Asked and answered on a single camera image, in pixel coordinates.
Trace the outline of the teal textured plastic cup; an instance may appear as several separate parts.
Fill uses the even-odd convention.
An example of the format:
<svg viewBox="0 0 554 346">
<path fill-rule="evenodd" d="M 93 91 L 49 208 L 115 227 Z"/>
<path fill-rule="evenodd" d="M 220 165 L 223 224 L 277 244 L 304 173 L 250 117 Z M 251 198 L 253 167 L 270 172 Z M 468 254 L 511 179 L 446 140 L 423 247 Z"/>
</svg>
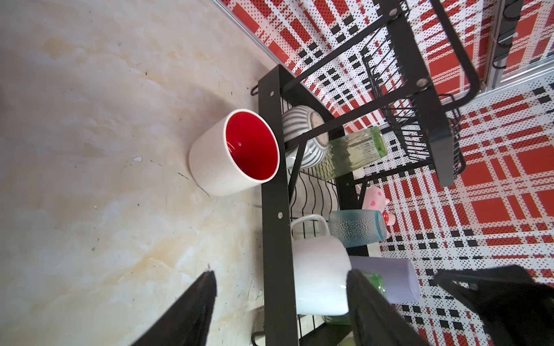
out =
<svg viewBox="0 0 554 346">
<path fill-rule="evenodd" d="M 378 210 L 335 210 L 328 219 L 330 234 L 345 248 L 384 241 L 389 236 L 385 218 Z"/>
</svg>

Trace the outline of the tall green glass cup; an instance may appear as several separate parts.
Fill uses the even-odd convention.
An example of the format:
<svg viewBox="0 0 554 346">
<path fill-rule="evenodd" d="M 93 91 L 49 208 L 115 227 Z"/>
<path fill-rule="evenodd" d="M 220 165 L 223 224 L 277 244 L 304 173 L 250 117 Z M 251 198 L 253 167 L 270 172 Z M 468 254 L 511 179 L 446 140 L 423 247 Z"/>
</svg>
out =
<svg viewBox="0 0 554 346">
<path fill-rule="evenodd" d="M 330 181 L 388 155 L 378 127 L 365 128 L 330 141 L 325 159 L 314 167 L 315 176 Z"/>
</svg>

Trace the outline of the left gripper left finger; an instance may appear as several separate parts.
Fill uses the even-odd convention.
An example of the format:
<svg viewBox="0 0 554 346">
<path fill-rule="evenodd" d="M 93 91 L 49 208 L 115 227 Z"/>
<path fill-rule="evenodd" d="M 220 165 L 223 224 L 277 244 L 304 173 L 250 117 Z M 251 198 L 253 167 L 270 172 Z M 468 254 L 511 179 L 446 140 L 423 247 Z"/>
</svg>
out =
<svg viewBox="0 0 554 346">
<path fill-rule="evenodd" d="M 216 276 L 203 272 L 135 345 L 205 345 L 217 296 Z"/>
</svg>

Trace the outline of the lilac plastic cup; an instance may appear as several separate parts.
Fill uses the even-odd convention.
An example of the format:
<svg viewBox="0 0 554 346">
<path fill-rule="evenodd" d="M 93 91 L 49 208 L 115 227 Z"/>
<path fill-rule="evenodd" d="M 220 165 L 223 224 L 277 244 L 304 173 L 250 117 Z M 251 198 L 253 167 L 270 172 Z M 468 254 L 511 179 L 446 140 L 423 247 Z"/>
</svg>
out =
<svg viewBox="0 0 554 346">
<path fill-rule="evenodd" d="M 350 256 L 353 269 L 382 277 L 387 300 L 391 304 L 417 302 L 421 299 L 418 276 L 408 259 Z"/>
</svg>

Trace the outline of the white mug red inside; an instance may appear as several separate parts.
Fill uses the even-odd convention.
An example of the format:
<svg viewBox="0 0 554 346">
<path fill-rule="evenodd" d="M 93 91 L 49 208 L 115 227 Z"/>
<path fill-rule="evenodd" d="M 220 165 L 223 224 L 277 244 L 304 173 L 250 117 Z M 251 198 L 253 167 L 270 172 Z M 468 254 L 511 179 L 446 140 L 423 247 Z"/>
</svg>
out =
<svg viewBox="0 0 554 346">
<path fill-rule="evenodd" d="M 188 163 L 202 190 L 225 197 L 271 181 L 281 157 L 267 122 L 251 110 L 238 109 L 196 139 Z"/>
</svg>

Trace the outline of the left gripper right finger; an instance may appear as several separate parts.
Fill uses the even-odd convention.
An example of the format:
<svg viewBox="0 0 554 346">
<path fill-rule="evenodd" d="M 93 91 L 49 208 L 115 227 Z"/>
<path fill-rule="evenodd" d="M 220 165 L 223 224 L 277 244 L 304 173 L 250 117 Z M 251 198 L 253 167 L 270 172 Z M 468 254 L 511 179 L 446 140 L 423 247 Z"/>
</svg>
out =
<svg viewBox="0 0 554 346">
<path fill-rule="evenodd" d="M 349 319 L 357 345 L 428 345 L 359 270 L 347 275 Z"/>
</svg>

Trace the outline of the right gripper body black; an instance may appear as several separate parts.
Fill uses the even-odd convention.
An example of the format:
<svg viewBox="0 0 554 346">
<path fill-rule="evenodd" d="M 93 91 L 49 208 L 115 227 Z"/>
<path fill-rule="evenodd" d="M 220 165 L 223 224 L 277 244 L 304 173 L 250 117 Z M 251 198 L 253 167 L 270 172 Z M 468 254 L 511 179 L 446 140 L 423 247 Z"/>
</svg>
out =
<svg viewBox="0 0 554 346">
<path fill-rule="evenodd" d="M 553 287 L 523 267 L 440 270 L 434 281 L 479 315 L 494 345 L 553 344 Z"/>
</svg>

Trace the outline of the white ceramic mug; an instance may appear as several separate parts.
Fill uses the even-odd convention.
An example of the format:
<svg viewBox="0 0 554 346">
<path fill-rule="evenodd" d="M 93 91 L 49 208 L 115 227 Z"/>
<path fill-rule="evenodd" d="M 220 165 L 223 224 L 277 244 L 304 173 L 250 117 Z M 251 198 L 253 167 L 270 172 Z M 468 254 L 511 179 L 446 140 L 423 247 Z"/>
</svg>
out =
<svg viewBox="0 0 554 346">
<path fill-rule="evenodd" d="M 349 312 L 346 281 L 352 266 L 345 246 L 330 234 L 327 221 L 317 214 L 298 218 L 296 225 L 314 221 L 321 235 L 292 241 L 296 313 L 341 316 Z"/>
</svg>

